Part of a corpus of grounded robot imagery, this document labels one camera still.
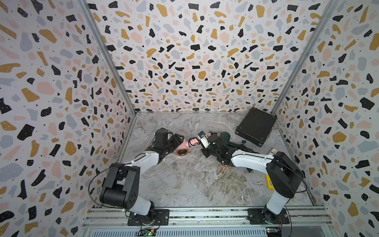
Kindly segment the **pink hair dryer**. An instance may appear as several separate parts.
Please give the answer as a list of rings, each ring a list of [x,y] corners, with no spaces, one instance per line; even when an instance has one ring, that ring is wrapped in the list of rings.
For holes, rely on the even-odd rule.
[[[189,140],[184,139],[182,144],[176,149],[176,155],[181,156],[181,157],[186,156],[189,153],[189,149],[191,147],[194,147],[196,145],[200,145],[198,142],[199,141],[198,141],[197,137],[190,138]]]

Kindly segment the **green hair dryer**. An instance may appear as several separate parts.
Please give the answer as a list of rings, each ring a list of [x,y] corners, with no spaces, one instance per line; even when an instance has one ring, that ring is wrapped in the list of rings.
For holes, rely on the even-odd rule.
[[[230,139],[231,139],[231,136],[229,133],[227,132],[222,132],[220,134],[220,138],[222,139],[223,143],[229,147],[229,148],[235,148],[235,149],[238,149],[238,150],[242,150],[242,151],[245,151],[245,152],[249,152],[249,153],[254,153],[254,154],[257,154],[257,152],[255,152],[253,149],[251,148],[248,148],[245,146],[245,143],[246,143],[246,140],[243,140],[241,142],[241,144],[238,144],[238,143],[235,143],[235,142],[232,142]]]

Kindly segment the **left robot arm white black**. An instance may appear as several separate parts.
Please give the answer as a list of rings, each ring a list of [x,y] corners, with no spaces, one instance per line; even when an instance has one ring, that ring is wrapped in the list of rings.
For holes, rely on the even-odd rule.
[[[100,202],[125,209],[139,225],[157,225],[155,204],[139,196],[141,175],[173,153],[184,141],[184,136],[160,129],[143,153],[129,163],[114,163],[109,167],[100,193]]]

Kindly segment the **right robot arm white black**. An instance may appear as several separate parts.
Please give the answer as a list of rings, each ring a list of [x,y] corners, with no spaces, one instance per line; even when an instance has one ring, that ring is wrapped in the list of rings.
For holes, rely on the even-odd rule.
[[[205,157],[213,156],[224,166],[259,171],[270,178],[274,191],[260,213],[254,211],[249,214],[248,219],[251,223],[289,223],[285,207],[298,192],[304,176],[285,153],[276,152],[274,155],[255,153],[244,144],[231,142],[227,132],[220,135],[201,132],[197,139]]]

